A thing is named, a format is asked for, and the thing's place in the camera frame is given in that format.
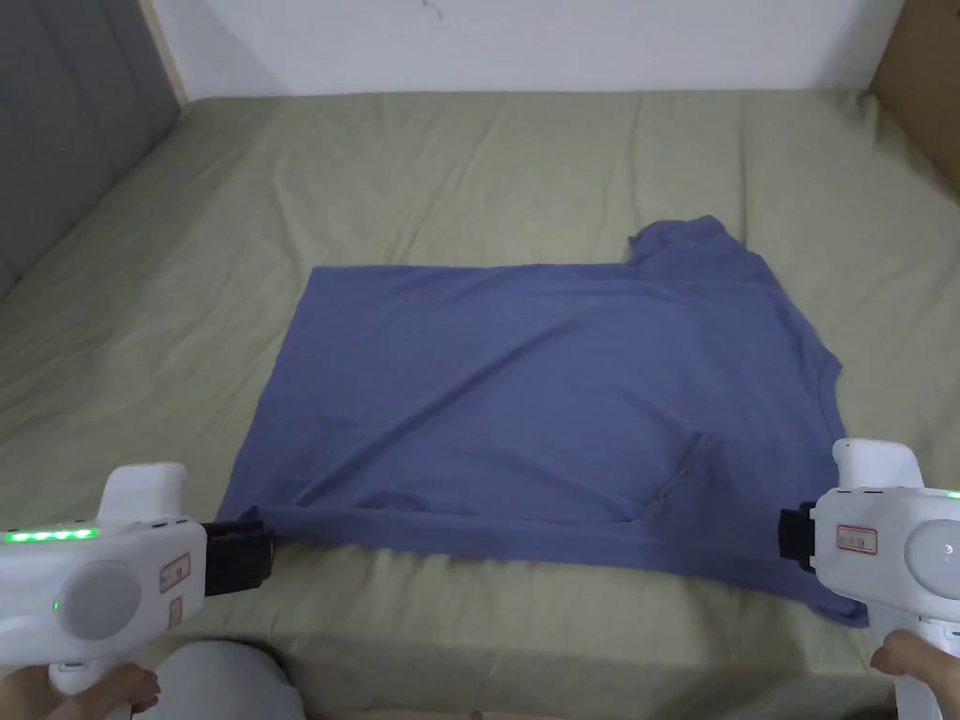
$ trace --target mattress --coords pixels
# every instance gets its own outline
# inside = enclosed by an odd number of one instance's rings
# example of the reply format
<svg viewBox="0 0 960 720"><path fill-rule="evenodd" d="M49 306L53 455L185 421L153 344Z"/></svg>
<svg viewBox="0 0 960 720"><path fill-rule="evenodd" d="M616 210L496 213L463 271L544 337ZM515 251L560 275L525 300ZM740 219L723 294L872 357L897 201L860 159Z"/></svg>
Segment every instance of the mattress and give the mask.
<svg viewBox="0 0 960 720"><path fill-rule="evenodd" d="M852 435L960 488L960 206L871 98L208 100L0 303L0 521L95 514L179 460L212 519L315 265L617 262L712 214L845 369ZM771 595L623 568L289 546L179 640L267 640L312 711L838 717L870 641Z"/></svg>

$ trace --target gray pants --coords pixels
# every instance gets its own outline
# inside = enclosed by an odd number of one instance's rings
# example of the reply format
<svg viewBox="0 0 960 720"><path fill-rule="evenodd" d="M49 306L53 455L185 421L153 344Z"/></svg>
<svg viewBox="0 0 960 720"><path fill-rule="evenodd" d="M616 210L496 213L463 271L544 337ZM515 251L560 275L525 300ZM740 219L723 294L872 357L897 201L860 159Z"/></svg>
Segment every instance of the gray pants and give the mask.
<svg viewBox="0 0 960 720"><path fill-rule="evenodd" d="M268 656L236 642L184 645L156 670L160 702L144 720L304 720L303 705Z"/></svg>

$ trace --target round gray button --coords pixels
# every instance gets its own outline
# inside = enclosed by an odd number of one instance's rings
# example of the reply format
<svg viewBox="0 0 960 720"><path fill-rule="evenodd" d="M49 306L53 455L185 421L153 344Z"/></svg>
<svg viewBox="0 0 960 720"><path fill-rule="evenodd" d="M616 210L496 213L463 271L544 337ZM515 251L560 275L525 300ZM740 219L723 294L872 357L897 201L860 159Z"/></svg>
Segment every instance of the round gray button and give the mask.
<svg viewBox="0 0 960 720"><path fill-rule="evenodd" d="M960 522L922 523L907 538L903 555L924 588L947 600L960 600Z"/></svg>
<svg viewBox="0 0 960 720"><path fill-rule="evenodd" d="M125 563L88 563L66 579L54 606L64 632L81 640L116 635L140 607L140 584Z"/></svg>

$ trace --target green led light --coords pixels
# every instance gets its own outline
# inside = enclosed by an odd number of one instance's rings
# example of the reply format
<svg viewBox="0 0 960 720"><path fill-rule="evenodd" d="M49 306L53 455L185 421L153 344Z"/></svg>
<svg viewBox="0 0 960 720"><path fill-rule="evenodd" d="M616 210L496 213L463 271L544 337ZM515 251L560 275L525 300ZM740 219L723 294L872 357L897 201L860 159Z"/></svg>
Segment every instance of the green led light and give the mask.
<svg viewBox="0 0 960 720"><path fill-rule="evenodd" d="M7 542L48 542L50 540L89 540L100 535L99 530L39 530L35 533L8 533Z"/></svg>

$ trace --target blue t-shirt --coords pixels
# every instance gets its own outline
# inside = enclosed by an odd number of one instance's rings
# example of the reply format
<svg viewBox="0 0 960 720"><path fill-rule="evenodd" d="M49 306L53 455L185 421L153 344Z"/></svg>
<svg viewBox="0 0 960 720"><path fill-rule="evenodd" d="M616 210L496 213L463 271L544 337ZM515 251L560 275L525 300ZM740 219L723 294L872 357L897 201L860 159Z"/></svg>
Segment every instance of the blue t-shirt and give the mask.
<svg viewBox="0 0 960 720"><path fill-rule="evenodd" d="M779 557L840 365L711 217L618 265L316 268L220 510L284 538L640 567L863 607Z"/></svg>

